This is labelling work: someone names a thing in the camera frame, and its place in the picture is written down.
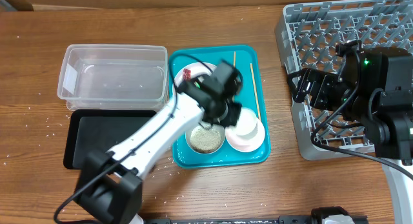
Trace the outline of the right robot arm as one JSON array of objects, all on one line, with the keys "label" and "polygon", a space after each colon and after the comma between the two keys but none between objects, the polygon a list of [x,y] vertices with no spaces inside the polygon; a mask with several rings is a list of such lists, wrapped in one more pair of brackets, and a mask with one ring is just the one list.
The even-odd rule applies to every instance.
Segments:
[{"label": "right robot arm", "polygon": [[[403,48],[339,44],[339,72],[303,68],[287,76],[292,99],[331,114],[310,135],[313,145],[382,165],[396,223],[412,223],[412,54]],[[363,127],[373,156],[323,144],[318,132],[340,115],[347,128]]]}]

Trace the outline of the red snack wrapper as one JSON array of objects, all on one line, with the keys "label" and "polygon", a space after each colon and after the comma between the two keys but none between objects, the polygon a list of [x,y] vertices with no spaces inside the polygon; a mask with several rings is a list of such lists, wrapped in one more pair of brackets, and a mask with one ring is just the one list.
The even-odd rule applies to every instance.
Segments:
[{"label": "red snack wrapper", "polygon": [[184,68],[182,73],[183,81],[190,81],[191,80],[191,70]]}]

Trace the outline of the white cup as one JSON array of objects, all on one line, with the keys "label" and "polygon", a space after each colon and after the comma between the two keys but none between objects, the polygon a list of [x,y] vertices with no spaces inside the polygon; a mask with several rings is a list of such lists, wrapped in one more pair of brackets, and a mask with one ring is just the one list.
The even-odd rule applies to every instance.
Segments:
[{"label": "white cup", "polygon": [[243,107],[241,109],[239,119],[233,131],[238,136],[249,136],[256,133],[257,116],[255,112],[249,108]]}]

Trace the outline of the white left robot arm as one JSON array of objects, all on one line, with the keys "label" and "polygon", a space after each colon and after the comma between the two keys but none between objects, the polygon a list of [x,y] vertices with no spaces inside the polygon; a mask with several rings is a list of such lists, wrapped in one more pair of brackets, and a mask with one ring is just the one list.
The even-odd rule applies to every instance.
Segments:
[{"label": "white left robot arm", "polygon": [[241,104],[239,79],[191,79],[175,85],[171,101],[137,132],[107,152],[85,159],[69,198],[93,216],[92,223],[143,223],[143,181],[169,146],[198,123],[234,126]]}]

